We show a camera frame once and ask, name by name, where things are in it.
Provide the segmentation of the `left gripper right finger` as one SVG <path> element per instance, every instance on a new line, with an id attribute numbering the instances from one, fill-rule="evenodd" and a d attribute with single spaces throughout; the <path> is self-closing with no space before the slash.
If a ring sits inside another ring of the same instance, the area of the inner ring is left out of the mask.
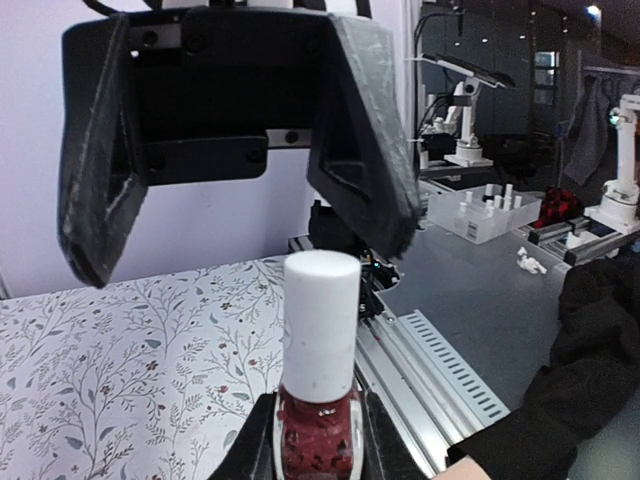
<path id="1" fill-rule="evenodd" d="M 428 479 L 410 454 L 380 397 L 364 392 L 362 480 Z"/>

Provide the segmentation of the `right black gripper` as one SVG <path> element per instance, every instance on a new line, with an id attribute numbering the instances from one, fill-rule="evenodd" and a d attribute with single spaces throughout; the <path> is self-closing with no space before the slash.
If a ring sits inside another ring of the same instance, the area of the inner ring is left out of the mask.
<path id="1" fill-rule="evenodd" d="M 207 6 L 113 14 L 62 37 L 58 240 L 102 288 L 148 185 L 254 179 L 309 150 L 307 179 L 385 259 L 409 248 L 419 189 L 393 35 L 362 17 Z"/>

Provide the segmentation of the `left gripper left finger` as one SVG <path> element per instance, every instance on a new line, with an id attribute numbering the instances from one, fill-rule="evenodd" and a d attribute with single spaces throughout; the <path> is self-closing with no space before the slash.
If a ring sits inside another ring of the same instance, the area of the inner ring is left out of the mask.
<path id="1" fill-rule="evenodd" d="M 276 394 L 263 394 L 251 409 L 236 439 L 208 480 L 272 480 L 273 420 Z"/>

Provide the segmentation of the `red nail polish bottle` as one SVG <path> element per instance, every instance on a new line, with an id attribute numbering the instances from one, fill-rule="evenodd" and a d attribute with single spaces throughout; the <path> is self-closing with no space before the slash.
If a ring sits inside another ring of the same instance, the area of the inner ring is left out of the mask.
<path id="1" fill-rule="evenodd" d="M 273 414 L 277 479 L 358 479 L 364 464 L 363 407 L 353 388 L 329 403 L 309 403 L 280 387 Z"/>

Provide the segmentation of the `black sleeved forearm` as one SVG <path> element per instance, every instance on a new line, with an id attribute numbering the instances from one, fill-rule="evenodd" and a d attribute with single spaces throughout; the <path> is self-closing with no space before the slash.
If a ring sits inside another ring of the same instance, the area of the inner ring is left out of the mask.
<path id="1" fill-rule="evenodd" d="M 564 479 L 580 443 L 599 433 L 639 387 L 639 261 L 572 268 L 559 296 L 559 333 L 522 405 L 448 450 L 491 479 Z"/>

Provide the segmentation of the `person's hand with painted nails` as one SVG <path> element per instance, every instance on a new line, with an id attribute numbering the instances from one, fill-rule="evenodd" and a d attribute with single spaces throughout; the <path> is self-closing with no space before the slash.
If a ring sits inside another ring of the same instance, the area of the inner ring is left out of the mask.
<path id="1" fill-rule="evenodd" d="M 464 457 L 437 474 L 433 480 L 490 480 L 487 472 L 471 457 Z"/>

